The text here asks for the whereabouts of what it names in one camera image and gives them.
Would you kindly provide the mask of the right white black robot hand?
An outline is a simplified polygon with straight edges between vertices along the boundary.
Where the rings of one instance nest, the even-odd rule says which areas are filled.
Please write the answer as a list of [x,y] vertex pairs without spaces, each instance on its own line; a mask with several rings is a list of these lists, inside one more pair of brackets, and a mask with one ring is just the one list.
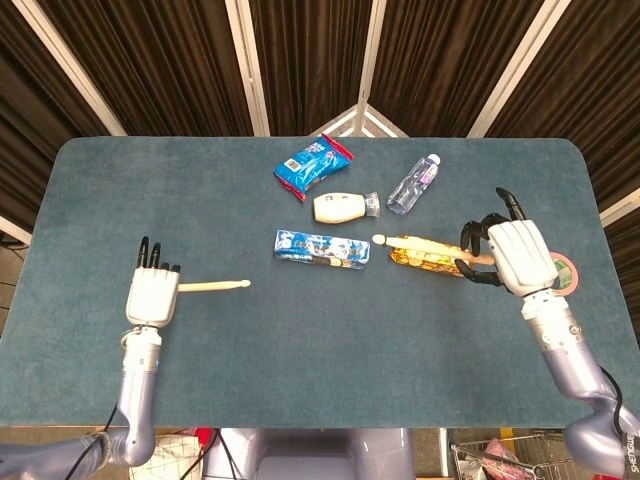
[[521,298],[551,288],[557,270],[538,227],[526,218],[510,191],[498,187],[496,194],[504,201],[509,215],[491,213],[480,222],[471,220],[460,234],[460,248],[470,249],[474,257],[480,255],[480,241],[487,242],[495,270],[478,271],[462,259],[454,261],[457,269],[474,283],[504,287]]

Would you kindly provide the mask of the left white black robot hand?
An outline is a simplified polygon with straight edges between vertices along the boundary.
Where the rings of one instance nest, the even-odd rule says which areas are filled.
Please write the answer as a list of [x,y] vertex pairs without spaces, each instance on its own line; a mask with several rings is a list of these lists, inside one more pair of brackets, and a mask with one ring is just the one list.
[[149,248],[143,236],[127,297],[125,315],[134,327],[164,328],[173,318],[181,266],[160,263],[161,244]]

